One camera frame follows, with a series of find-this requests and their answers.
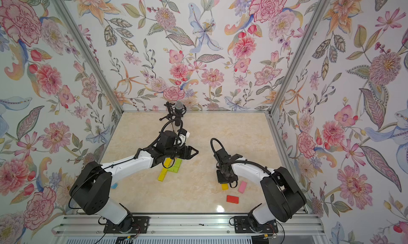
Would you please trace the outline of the lime green block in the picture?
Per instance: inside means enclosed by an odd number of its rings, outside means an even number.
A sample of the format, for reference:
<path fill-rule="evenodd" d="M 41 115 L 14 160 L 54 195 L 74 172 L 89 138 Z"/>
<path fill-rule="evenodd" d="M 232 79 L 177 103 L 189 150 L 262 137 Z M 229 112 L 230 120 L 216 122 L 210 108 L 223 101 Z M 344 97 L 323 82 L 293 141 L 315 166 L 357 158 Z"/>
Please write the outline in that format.
<path fill-rule="evenodd" d="M 175 162 L 174 166 L 179 168 L 181 166 L 181 163 L 182 163 L 181 159 L 176 159 L 176 162 Z"/>
<path fill-rule="evenodd" d="M 168 170 L 169 172 L 178 173 L 179 167 L 173 166 L 173 167 L 171 167 L 171 168 L 168 168 L 167 170 Z"/>

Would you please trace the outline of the small yellow block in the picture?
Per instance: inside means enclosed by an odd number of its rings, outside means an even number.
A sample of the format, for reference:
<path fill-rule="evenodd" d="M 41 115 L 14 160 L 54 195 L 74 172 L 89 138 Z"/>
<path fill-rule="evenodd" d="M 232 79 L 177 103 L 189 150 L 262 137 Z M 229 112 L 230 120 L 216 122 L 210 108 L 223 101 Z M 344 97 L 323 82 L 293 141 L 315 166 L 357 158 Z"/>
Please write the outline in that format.
<path fill-rule="evenodd" d="M 173 159 L 167 158 L 167 159 L 164 161 L 164 168 L 166 168 L 166 169 L 171 168 L 171 167 L 173 166 L 173 163 L 174 163 L 174 160 L 173 160 Z"/>

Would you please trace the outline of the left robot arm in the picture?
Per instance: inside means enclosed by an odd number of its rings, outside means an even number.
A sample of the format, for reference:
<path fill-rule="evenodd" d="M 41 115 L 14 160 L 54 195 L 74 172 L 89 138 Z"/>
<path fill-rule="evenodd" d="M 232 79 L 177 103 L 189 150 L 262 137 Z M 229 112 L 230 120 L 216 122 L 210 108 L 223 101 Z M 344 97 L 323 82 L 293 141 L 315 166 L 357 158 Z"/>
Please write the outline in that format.
<path fill-rule="evenodd" d="M 87 215 L 97 214 L 127 232 L 132 228 L 132 213 L 110 198 L 111 187 L 139 171 L 164 165 L 166 159 L 190 160 L 199 151 L 186 145 L 189 132 L 162 131 L 147 147 L 134 156 L 99 164 L 92 161 L 84 167 L 71 187 L 70 197 Z"/>

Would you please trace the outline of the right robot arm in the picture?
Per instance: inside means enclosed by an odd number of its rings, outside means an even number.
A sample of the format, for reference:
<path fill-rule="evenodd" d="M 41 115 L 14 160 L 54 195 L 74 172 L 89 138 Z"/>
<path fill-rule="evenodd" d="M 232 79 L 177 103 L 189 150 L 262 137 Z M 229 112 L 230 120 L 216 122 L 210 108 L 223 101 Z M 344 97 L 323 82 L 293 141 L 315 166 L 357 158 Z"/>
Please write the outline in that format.
<path fill-rule="evenodd" d="M 229 155 L 223 148 L 214 152 L 214 158 L 220 184 L 231 185 L 243 177 L 262 188 L 265 201 L 248 213 L 252 228 L 273 220 L 287 222 L 307 204 L 303 191 L 284 167 L 267 168 L 239 154 Z"/>

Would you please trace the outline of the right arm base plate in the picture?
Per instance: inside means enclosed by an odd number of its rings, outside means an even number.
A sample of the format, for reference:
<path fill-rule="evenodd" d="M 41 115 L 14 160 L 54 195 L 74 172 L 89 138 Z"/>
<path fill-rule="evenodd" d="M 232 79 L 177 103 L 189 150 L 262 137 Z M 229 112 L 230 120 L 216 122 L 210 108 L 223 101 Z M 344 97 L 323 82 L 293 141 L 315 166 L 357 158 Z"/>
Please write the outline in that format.
<path fill-rule="evenodd" d="M 235 233 L 276 234 L 279 233 L 275 220 L 259 224 L 249 216 L 234 216 L 228 223 L 234 228 Z"/>

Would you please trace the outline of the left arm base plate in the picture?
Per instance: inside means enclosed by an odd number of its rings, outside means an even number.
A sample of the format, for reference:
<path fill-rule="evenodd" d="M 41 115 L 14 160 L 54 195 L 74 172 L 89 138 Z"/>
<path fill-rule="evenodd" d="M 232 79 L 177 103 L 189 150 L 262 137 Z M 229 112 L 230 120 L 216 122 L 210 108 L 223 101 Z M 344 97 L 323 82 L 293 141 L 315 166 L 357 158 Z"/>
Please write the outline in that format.
<path fill-rule="evenodd" d="M 114 224 L 107 220 L 104 233 L 107 234 L 141 234 L 147 233 L 150 217 L 148 216 L 133 216 L 125 218 L 120 224 Z"/>

